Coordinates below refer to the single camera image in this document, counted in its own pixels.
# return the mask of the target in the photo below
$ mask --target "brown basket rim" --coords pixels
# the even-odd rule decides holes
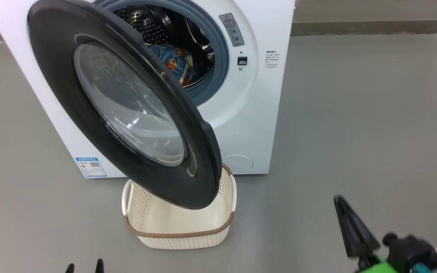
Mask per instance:
[[[230,168],[222,163],[222,168],[227,171],[227,174],[232,175],[232,171]],[[226,229],[230,223],[232,223],[232,220],[234,219],[235,212],[232,211],[230,213],[229,219],[220,227],[212,229],[212,230],[205,230],[205,231],[198,231],[198,232],[189,232],[189,233],[150,233],[150,232],[141,232],[135,230],[132,225],[129,223],[129,218],[127,215],[124,216],[124,223],[126,224],[128,230],[130,230],[135,235],[138,235],[140,237],[152,237],[152,238],[186,238],[186,237],[196,237],[196,236],[205,236],[205,235],[212,235],[219,233],[220,231]]]

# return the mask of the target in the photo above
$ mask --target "laundry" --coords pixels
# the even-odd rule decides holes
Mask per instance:
[[[168,44],[151,45],[149,48],[183,86],[187,86],[196,80],[193,57],[190,52]]]

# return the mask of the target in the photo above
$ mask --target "washing machine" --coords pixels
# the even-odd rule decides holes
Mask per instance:
[[[85,177],[216,185],[222,162],[269,171],[293,10],[294,0],[0,0],[0,33]],[[191,52],[196,81],[174,77],[150,50],[159,44]],[[182,194],[187,183],[210,187],[185,181]]]

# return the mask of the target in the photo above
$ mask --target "washing machine opening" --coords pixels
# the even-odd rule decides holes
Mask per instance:
[[[98,4],[141,33],[195,105],[220,88],[229,64],[227,44],[220,28],[200,7],[187,0],[104,0]]]

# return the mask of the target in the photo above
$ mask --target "white plastic basket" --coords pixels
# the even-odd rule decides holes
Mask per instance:
[[[229,232],[237,203],[236,180],[223,165],[212,204],[190,210],[170,204],[129,180],[123,190],[124,222],[151,248],[195,249],[220,244]]]

